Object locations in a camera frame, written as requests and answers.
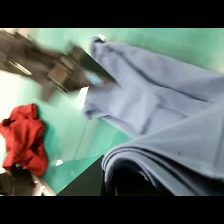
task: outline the red cloth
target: red cloth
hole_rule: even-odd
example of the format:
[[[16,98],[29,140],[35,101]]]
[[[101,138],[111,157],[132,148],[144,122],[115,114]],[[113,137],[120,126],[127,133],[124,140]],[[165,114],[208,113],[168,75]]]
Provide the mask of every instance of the red cloth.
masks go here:
[[[3,168],[10,170],[13,164],[20,164],[34,175],[44,174],[48,164],[43,143],[44,124],[38,119],[35,104],[16,107],[10,118],[0,124],[0,133],[6,139],[7,150]]]

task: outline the crumpled red cloth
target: crumpled red cloth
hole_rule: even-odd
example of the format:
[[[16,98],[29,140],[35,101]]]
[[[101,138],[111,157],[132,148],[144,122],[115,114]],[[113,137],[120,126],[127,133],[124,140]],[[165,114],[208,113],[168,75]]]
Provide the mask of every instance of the crumpled red cloth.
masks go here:
[[[43,143],[44,124],[38,119],[35,104],[16,107],[10,118],[0,124],[0,133],[6,139],[4,169],[20,164],[36,176],[44,174],[48,165]]]

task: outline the green table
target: green table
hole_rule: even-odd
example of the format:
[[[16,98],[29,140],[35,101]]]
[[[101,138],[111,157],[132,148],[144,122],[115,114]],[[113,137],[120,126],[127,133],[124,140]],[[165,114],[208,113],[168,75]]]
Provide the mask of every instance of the green table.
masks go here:
[[[126,42],[224,72],[224,29],[221,28],[30,29],[30,36],[41,45],[62,52],[66,50],[69,42],[80,44],[89,52],[90,37],[97,34],[105,35],[108,41]],[[41,118],[48,123],[45,147],[49,167],[44,179],[56,193],[110,148],[129,140],[126,134],[102,120],[87,121],[82,115],[82,99],[78,92],[70,97],[57,93],[51,104],[46,104],[38,99],[40,87],[28,80],[19,79],[14,88],[0,88],[0,91],[4,95],[6,92],[11,94],[12,99],[10,106],[5,109],[6,112],[0,113],[0,118],[4,118],[15,105],[36,103]],[[4,95],[0,95],[1,103],[4,101]]]

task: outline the light blue garment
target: light blue garment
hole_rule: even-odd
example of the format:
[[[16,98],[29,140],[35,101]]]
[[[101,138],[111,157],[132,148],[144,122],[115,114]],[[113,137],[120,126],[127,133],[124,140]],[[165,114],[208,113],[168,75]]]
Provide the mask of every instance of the light blue garment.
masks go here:
[[[132,136],[102,162],[105,181],[124,161],[174,195],[224,195],[224,75],[123,43],[92,43],[119,85],[91,88],[85,114]]]

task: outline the blue cloth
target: blue cloth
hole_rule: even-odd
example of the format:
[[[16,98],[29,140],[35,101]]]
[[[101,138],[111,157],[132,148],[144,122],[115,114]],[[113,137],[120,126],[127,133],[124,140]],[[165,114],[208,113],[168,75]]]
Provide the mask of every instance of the blue cloth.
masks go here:
[[[86,115],[139,136],[105,155],[106,183],[131,161],[174,195],[224,195],[224,76],[97,38],[92,56],[119,85],[90,89]]]

